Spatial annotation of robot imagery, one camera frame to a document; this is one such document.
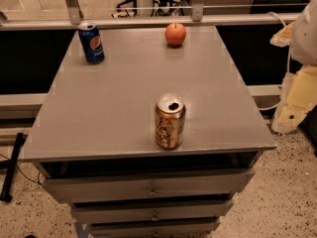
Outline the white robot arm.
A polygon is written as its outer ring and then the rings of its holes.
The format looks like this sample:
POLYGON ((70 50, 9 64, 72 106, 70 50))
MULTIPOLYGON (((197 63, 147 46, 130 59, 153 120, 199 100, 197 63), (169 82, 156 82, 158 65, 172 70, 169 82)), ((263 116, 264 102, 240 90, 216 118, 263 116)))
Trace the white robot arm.
POLYGON ((290 133, 317 105, 317 0, 311 0, 297 19, 273 35, 270 43, 289 46, 290 57, 302 64, 283 81, 271 122, 276 133, 290 133))

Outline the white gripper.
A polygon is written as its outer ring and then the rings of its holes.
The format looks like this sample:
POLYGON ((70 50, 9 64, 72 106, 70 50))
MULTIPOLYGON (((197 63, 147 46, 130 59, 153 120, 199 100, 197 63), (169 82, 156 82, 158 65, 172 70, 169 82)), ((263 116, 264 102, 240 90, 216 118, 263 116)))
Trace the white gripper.
MULTIPOLYGON (((270 43, 286 47, 291 43, 294 22, 272 36, 270 43)), ((290 133, 317 105, 317 67, 304 65, 297 73, 288 72, 282 82, 280 102, 276 107, 271 128, 276 133, 290 133)))

